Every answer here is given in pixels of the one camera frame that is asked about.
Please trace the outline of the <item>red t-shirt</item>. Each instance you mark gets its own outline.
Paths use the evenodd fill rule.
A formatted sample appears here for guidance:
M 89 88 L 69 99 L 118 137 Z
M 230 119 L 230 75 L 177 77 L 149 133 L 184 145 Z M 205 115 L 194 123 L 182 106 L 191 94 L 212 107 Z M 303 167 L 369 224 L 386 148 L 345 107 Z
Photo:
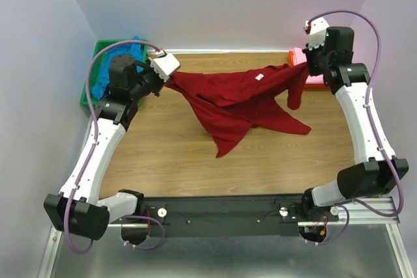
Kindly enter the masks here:
M 214 139 L 220 158 L 232 151 L 251 128 L 307 135 L 311 128 L 282 109 L 275 98 L 286 91 L 287 107 L 297 110 L 308 76 L 306 63 L 283 64 L 246 72 L 176 72 L 166 86 L 188 101 Z

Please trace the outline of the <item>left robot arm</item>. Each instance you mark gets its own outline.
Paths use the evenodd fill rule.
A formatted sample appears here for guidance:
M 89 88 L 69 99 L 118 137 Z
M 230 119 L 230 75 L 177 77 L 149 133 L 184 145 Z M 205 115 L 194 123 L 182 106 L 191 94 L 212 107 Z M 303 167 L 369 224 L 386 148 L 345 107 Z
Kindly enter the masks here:
M 100 186 L 137 113 L 138 101 L 149 94 L 159 95 L 179 67 L 178 60 L 164 51 L 144 63 L 129 54 L 112 58 L 108 93 L 93 107 L 91 132 L 79 160 L 58 194 L 49 194 L 44 200 L 44 209 L 57 230 L 99 240 L 111 222 L 142 213 L 142 193 L 122 189 L 100 199 Z

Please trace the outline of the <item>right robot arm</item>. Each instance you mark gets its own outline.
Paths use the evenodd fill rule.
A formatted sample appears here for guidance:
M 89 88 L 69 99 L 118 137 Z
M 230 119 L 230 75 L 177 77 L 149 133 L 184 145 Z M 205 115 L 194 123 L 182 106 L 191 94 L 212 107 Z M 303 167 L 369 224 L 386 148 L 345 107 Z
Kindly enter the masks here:
M 354 63 L 354 31 L 331 27 L 326 21 L 305 26 L 309 42 L 303 49 L 310 74 L 323 76 L 345 115 L 354 148 L 354 165 L 341 170 L 328 184 L 307 189 L 302 210 L 309 217 L 335 204 L 386 195 L 409 169 L 386 139 L 369 90 L 370 74 Z

